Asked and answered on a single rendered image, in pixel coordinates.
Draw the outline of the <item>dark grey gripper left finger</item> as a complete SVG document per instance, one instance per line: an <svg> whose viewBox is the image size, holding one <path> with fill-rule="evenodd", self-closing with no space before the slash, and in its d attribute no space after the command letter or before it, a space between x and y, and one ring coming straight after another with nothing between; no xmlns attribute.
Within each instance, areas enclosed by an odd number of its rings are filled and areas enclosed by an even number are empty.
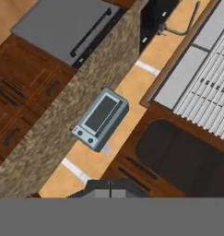
<svg viewBox="0 0 224 236"><path fill-rule="evenodd" d="M86 186L68 198L110 198L111 190L107 181L89 180Z"/></svg>

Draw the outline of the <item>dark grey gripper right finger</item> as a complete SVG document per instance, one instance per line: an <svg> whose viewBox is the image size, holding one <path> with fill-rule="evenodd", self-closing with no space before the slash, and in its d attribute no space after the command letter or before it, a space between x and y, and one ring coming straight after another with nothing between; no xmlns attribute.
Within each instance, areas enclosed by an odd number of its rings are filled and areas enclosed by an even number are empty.
<svg viewBox="0 0 224 236"><path fill-rule="evenodd" d="M127 179L110 181L110 198L148 198L148 195Z"/></svg>

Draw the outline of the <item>blue-grey toaster oven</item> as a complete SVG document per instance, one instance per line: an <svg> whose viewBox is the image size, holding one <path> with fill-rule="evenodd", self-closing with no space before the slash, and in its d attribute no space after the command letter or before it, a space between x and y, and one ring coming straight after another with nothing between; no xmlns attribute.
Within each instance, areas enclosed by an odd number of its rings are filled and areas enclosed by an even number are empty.
<svg viewBox="0 0 224 236"><path fill-rule="evenodd" d="M90 149L101 152L129 111L128 100L109 88L103 88L71 134Z"/></svg>

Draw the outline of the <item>brown wooden cupboard run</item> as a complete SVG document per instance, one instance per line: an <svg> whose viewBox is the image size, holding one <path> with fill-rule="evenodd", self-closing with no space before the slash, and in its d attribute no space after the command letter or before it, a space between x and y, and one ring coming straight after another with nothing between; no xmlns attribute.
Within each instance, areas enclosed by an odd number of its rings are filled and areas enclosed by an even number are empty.
<svg viewBox="0 0 224 236"><path fill-rule="evenodd" d="M14 34L0 45L0 165L76 72Z"/></svg>

